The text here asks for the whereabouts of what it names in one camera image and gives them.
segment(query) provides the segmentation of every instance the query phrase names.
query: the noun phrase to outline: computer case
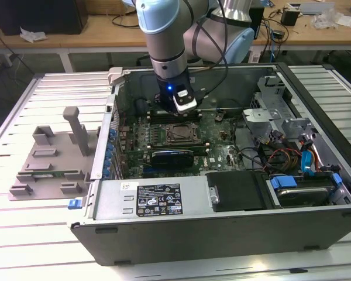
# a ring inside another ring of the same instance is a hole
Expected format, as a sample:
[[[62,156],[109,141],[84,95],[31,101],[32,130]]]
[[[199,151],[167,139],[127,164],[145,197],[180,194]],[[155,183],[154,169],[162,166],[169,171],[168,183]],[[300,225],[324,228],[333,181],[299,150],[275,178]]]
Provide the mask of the computer case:
[[[0,0],[5,35],[32,32],[80,34],[87,23],[85,0]]]

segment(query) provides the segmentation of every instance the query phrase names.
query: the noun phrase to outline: white paper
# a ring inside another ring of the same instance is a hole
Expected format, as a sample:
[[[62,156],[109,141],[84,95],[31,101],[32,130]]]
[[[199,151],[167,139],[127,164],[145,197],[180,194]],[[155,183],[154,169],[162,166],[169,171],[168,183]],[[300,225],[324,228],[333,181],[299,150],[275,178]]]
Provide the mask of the white paper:
[[[28,42],[34,43],[34,41],[46,40],[48,39],[44,32],[31,32],[21,29],[21,34],[19,35],[22,39]]]
[[[351,16],[341,16],[336,22],[338,25],[350,26]]]

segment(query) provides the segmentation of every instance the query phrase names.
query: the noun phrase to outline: warning label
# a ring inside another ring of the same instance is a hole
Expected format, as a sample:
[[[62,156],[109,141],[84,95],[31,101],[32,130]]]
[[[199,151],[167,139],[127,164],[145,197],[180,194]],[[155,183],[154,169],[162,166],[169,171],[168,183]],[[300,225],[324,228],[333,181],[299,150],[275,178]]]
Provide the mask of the warning label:
[[[183,214],[180,185],[138,186],[136,214],[138,217]]]

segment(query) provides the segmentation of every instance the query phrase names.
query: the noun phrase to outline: blue latch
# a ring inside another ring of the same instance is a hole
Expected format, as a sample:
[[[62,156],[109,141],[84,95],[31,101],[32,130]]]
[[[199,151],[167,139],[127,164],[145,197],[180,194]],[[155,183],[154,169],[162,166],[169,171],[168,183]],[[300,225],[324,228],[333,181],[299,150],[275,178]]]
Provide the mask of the blue latch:
[[[342,179],[340,178],[340,175],[334,173],[332,177],[337,186],[340,186],[342,184]]]
[[[303,173],[308,173],[310,176],[313,176],[315,173],[311,170],[312,166],[312,153],[308,150],[302,152],[302,161],[301,169]]]
[[[286,189],[289,187],[297,187],[298,184],[293,176],[277,176],[270,180],[271,185],[274,189]]]
[[[82,200],[71,199],[68,205],[69,210],[82,209]]]

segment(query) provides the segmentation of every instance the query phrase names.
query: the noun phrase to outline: gray 3d printed part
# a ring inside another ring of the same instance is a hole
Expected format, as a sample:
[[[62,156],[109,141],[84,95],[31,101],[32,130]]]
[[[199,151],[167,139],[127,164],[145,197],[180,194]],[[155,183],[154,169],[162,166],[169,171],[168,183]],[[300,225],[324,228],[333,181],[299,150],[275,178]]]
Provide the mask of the gray 3d printed part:
[[[79,123],[78,113],[77,107],[67,107],[64,111],[72,134],[53,133],[49,126],[35,129],[35,144],[9,191],[10,200],[74,198],[87,194],[98,137]]]

